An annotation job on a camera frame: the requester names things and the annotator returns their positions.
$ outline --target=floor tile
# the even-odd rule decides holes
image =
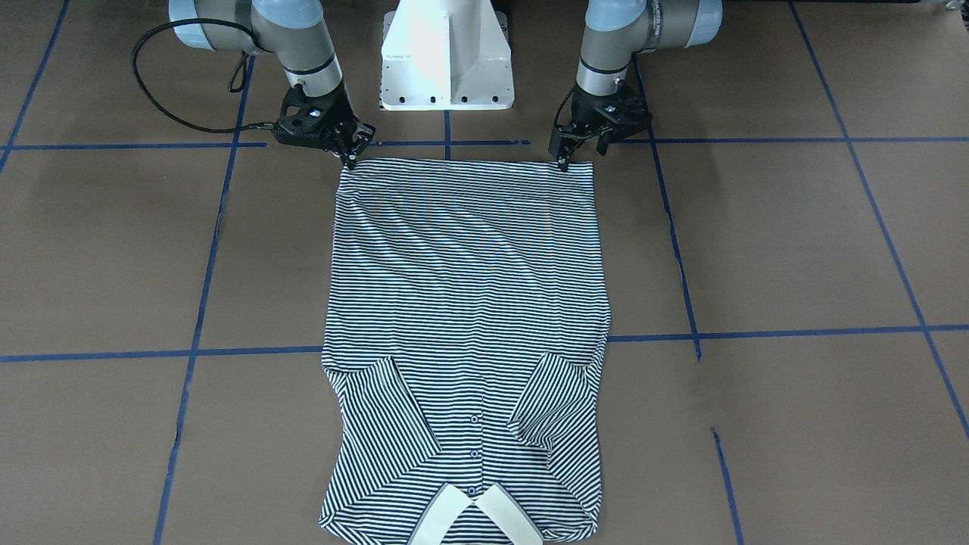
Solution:
[[[317,526],[340,429],[317,354],[199,359],[164,542],[344,543]]]
[[[176,124],[141,94],[131,69],[132,48],[143,33],[165,22],[165,2],[72,3],[17,142],[229,141],[231,136]],[[170,30],[145,46],[140,68],[151,92],[175,114],[209,127],[232,127],[239,95],[226,92],[226,85],[237,57],[188,48]]]
[[[150,543],[185,360],[0,365],[0,542]]]
[[[7,143],[61,9],[61,2],[7,2],[0,6],[0,36],[7,40],[0,80],[0,142]]]
[[[701,331],[916,324],[846,145],[660,155]]]
[[[440,147],[374,147],[367,156],[441,158]],[[323,342],[340,162],[315,149],[241,149],[205,312],[201,346]]]
[[[841,136],[786,3],[725,3],[709,44],[640,64],[659,138]]]
[[[0,178],[0,353],[188,348],[227,155],[13,153]]]
[[[596,208],[612,335],[689,333],[670,224],[646,145],[616,145],[594,159]],[[540,146],[456,146],[454,159],[546,160]]]
[[[922,335],[705,348],[746,542],[969,538],[966,437]]]
[[[925,320],[969,323],[969,143],[855,148]]]
[[[969,136],[969,38],[944,4],[798,3],[853,137]]]
[[[691,342],[611,343],[599,396],[603,515],[589,543],[733,543]]]
[[[966,414],[969,411],[969,331],[936,332],[932,334],[932,339],[953,384],[962,413]]]

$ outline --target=black and white striped shirt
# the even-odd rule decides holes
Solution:
[[[592,535],[609,323],[591,164],[345,170],[323,347],[343,439],[320,525],[419,545],[447,493],[481,509],[458,506],[444,543],[509,543],[485,513],[494,488],[526,533]]]

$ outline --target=black cable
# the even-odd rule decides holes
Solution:
[[[253,34],[251,30],[249,30],[248,28],[246,28],[245,26],[242,26],[237,22],[232,22],[232,21],[227,21],[222,19],[211,19],[211,18],[203,18],[203,17],[180,19],[180,20],[174,20],[172,22],[167,22],[165,24],[152,28],[151,30],[145,32],[138,39],[138,43],[135,44],[135,48],[132,49],[131,51],[131,70],[135,74],[135,80],[138,81],[138,86],[141,87],[141,92],[144,93],[144,96],[148,97],[148,101],[151,102],[151,105],[154,106],[159,112],[163,113],[169,119],[179,124],[182,124],[190,129],[195,129],[197,131],[202,131],[204,133],[231,134],[231,133],[238,133],[242,131],[250,131],[250,130],[256,130],[256,129],[272,130],[272,128],[275,126],[275,123],[249,123],[248,125],[233,127],[230,129],[212,129],[209,127],[202,127],[201,125],[196,125],[195,123],[186,121],[185,119],[182,119],[181,117],[175,115],[174,113],[169,112],[168,110],[165,109],[164,106],[162,106],[161,104],[158,103],[157,100],[155,100],[155,97],[151,94],[150,91],[148,91],[148,87],[144,84],[144,80],[141,79],[141,74],[138,71],[138,55],[139,53],[141,53],[141,48],[144,47],[144,45],[148,42],[148,40],[151,40],[156,35],[162,32],[165,32],[166,30],[175,28],[177,26],[185,26],[188,24],[215,24],[220,26],[228,26],[236,30],[241,30],[242,32],[246,33],[246,35],[248,35],[249,38],[252,39],[252,43],[256,45],[257,48],[259,47],[259,44],[256,42],[256,35]],[[246,60],[246,57],[243,57],[243,60],[240,61],[240,63],[244,64],[245,60]],[[235,76],[238,74],[238,71],[239,69],[238,67],[236,67],[235,74],[233,74],[233,81],[235,81]],[[243,78],[246,78],[246,77],[247,77],[247,71],[243,67]]]
[[[251,56],[252,55],[249,53],[243,51],[242,56],[239,57],[239,62],[235,65],[233,76],[229,80],[230,93],[241,93],[242,89],[245,88],[245,84],[249,81],[249,57]],[[235,79],[239,77],[240,72],[242,73],[242,80],[239,82],[239,85],[233,87],[233,83],[235,83]]]
[[[551,121],[551,126],[553,128],[557,129],[558,127],[561,126],[558,124],[558,116],[562,114],[562,109],[565,108],[566,103],[569,102],[569,97],[572,96],[572,93],[575,92],[575,90],[576,90],[575,86],[569,89],[568,94],[565,95],[565,99],[562,100],[562,104],[558,105],[558,110],[555,111],[555,118]]]

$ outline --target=blue tape line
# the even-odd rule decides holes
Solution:
[[[940,326],[928,326],[929,331],[969,331],[969,324],[946,324]]]
[[[659,335],[610,335],[606,337],[607,342],[655,342],[660,340],[693,340],[693,335],[688,333],[673,333]]]
[[[941,324],[928,326],[933,332],[969,331],[969,324]],[[818,330],[777,330],[747,332],[699,333],[701,339],[712,338],[771,338],[771,337],[835,337],[845,335],[884,335],[921,333],[921,326],[886,326],[876,328],[836,328]],[[668,340],[692,340],[689,333],[653,335],[613,335],[608,342],[661,342]],[[195,355],[207,356],[252,356],[258,354],[303,354],[320,352],[319,345],[305,346],[253,346],[238,348],[199,348]],[[75,360],[129,360],[138,358],[184,358],[192,355],[192,350],[142,350],[132,352],[77,352],[63,354],[13,354],[0,355],[0,363],[16,362],[69,362]]]
[[[921,326],[888,326],[879,328],[836,328],[820,330],[778,330],[700,333],[700,338],[773,338],[773,337],[837,337],[842,335],[883,335],[892,333],[921,333]]]
[[[918,142],[969,142],[969,137],[851,137],[851,142],[918,143]]]
[[[451,112],[444,110],[444,158],[451,160]]]
[[[253,73],[256,57],[249,58],[249,74]],[[245,105],[249,98],[249,82],[246,81],[242,89],[242,97],[239,99],[238,113],[235,116],[235,125],[242,124],[245,116]],[[232,184],[233,170],[235,168],[235,157],[238,151],[239,133],[233,134],[233,145],[229,151],[229,163],[226,166],[226,175],[222,183],[222,196],[219,199],[219,209],[215,215],[215,228],[212,231],[212,244],[208,250],[208,265],[205,267],[205,281],[202,285],[202,295],[199,298],[199,315],[195,324],[195,332],[192,335],[191,355],[188,364],[185,366],[185,381],[182,383],[181,402],[178,405],[178,417],[175,420],[175,440],[172,444],[172,451],[169,453],[169,466],[165,475],[165,487],[162,490],[162,501],[158,507],[158,520],[155,523],[155,535],[152,540],[153,545],[161,545],[162,533],[165,530],[165,517],[169,511],[169,500],[172,496],[172,481],[175,476],[175,467],[178,464],[178,449],[181,446],[182,429],[185,427],[185,414],[188,410],[189,385],[195,374],[195,363],[198,360],[199,342],[202,339],[202,325],[205,321],[205,307],[208,304],[208,292],[212,283],[212,273],[215,270],[215,255],[219,251],[219,223],[226,210],[226,195],[229,194],[229,187]]]
[[[821,70],[821,64],[818,62],[818,56],[815,54],[814,48],[811,47],[811,41],[808,39],[807,31],[804,29],[804,24],[801,22],[800,16],[797,14],[797,8],[795,7],[794,2],[791,0],[788,1],[788,6],[791,7],[791,13],[794,15],[797,28],[800,30],[801,38],[803,38],[804,45],[807,47],[807,52],[811,56],[811,62],[814,63],[814,69],[818,72],[818,78],[821,80],[821,84],[825,89],[825,94],[828,95],[828,101],[831,104],[831,109],[834,111],[834,117],[838,121],[838,126],[841,128],[841,134],[844,135],[845,139],[848,139],[848,129],[845,126],[844,119],[841,117],[841,112],[838,110],[837,104],[834,102],[834,95],[831,93],[828,80],[825,78],[825,74]],[[939,356],[939,351],[935,347],[935,341],[932,339],[932,333],[925,323],[925,318],[922,315],[922,309],[919,307],[919,302],[916,300],[915,291],[912,289],[912,284],[909,282],[908,275],[905,273],[905,268],[902,266],[901,259],[898,256],[898,251],[895,249],[895,244],[891,241],[889,228],[885,224],[885,219],[882,217],[882,213],[878,208],[878,203],[875,202],[875,195],[872,193],[871,185],[868,183],[868,176],[865,175],[864,168],[861,166],[861,161],[858,157],[858,153],[855,151],[855,145],[850,140],[848,141],[848,149],[851,151],[852,160],[855,162],[855,168],[858,170],[858,175],[861,178],[861,185],[864,186],[864,193],[868,197],[868,203],[871,205],[871,209],[875,213],[875,219],[878,220],[878,227],[882,230],[882,236],[885,238],[885,242],[889,246],[891,258],[895,262],[895,267],[898,269],[899,276],[901,276],[902,284],[905,286],[905,293],[908,294],[909,301],[912,303],[912,309],[915,310],[916,317],[919,319],[919,325],[922,326],[922,334],[925,336],[925,342],[928,343],[928,348],[932,353],[932,358],[935,360],[935,367],[939,369],[939,374],[942,376],[942,382],[946,387],[946,391],[949,393],[949,399],[952,401],[955,414],[959,419],[959,423],[962,425],[962,431],[965,433],[966,438],[969,439],[969,421],[966,420],[965,411],[962,410],[962,403],[959,402],[959,398],[955,393],[955,388],[953,387],[952,381],[949,379],[949,373],[946,371],[946,366],[942,363],[942,358]]]
[[[530,140],[385,140],[370,145],[393,147],[404,145],[531,145]]]
[[[10,133],[10,139],[7,140],[7,147],[4,149],[3,155],[0,156],[0,173],[3,173],[4,167],[7,166],[7,158],[10,157],[10,153],[16,142],[16,137],[20,134],[20,127],[23,126],[23,118],[27,115],[30,102],[34,100],[34,92],[37,91],[37,84],[40,83],[41,76],[44,75],[44,69],[47,67],[47,61],[50,60],[50,53],[54,50],[57,35],[60,34],[61,26],[64,24],[64,17],[67,15],[67,8],[70,5],[71,0],[64,0],[64,3],[61,4],[61,11],[57,16],[57,22],[54,23],[54,29],[50,33],[50,40],[47,41],[47,49],[44,51],[44,57],[41,58],[41,65],[37,67],[37,73],[34,74],[34,80],[31,81],[30,89],[27,90],[27,96],[23,99],[23,105],[20,107],[20,114],[16,117],[14,130]]]
[[[640,88],[640,96],[646,101],[646,88],[642,83],[642,73],[640,71],[640,61],[636,55],[632,57],[633,69],[636,72],[636,81]],[[679,240],[676,237],[676,225],[672,219],[672,208],[670,207],[670,195],[667,193],[666,177],[663,176],[663,164],[660,161],[660,150],[656,146],[656,134],[653,133],[652,125],[648,127],[649,145],[653,152],[653,164],[656,167],[656,177],[660,182],[660,194],[663,196],[663,210],[666,212],[670,222],[670,241],[672,243],[672,253],[679,266],[679,283],[683,289],[683,302],[686,305],[686,317],[690,321],[690,333],[693,336],[693,347],[697,351],[697,361],[703,357],[703,349],[700,346],[700,335],[697,332],[697,319],[693,313],[693,303],[690,300],[690,287],[686,281],[686,269],[683,267],[683,256],[679,251]]]
[[[268,346],[258,348],[200,348],[198,356],[253,356],[259,354],[306,354],[321,352],[323,346]]]
[[[25,144],[15,145],[17,151],[47,151],[62,149],[200,149],[208,147],[267,147],[265,142],[171,143],[171,144]]]
[[[764,138],[629,138],[620,144],[841,144],[865,143],[943,143],[969,142],[969,137],[764,137]]]
[[[133,352],[78,352],[73,354],[23,354],[0,356],[0,363],[68,362],[80,360],[127,360],[137,358],[184,358],[191,350],[142,350]]]
[[[710,429],[713,432],[713,442],[717,445],[717,458],[720,460],[720,473],[724,477],[724,489],[727,491],[727,502],[730,504],[730,517],[734,521],[734,536],[736,545],[743,545],[743,529],[740,527],[740,515],[736,510],[736,498],[734,497],[734,483],[730,478],[730,470],[727,468],[727,457],[724,456],[723,443],[720,440],[720,433],[716,428]]]

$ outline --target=brown floor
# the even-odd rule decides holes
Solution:
[[[155,112],[128,58],[165,5],[0,2],[0,543],[337,543],[316,517],[340,435],[317,354],[339,164]],[[392,5],[327,2],[391,143],[368,154],[546,160],[584,3],[515,3],[515,107],[450,117],[378,110]],[[164,103],[221,125],[233,64],[169,35],[142,61]],[[958,15],[729,3],[713,43],[640,64],[655,140],[578,154],[613,310],[589,542],[969,543]],[[246,120],[285,88],[260,58]]]

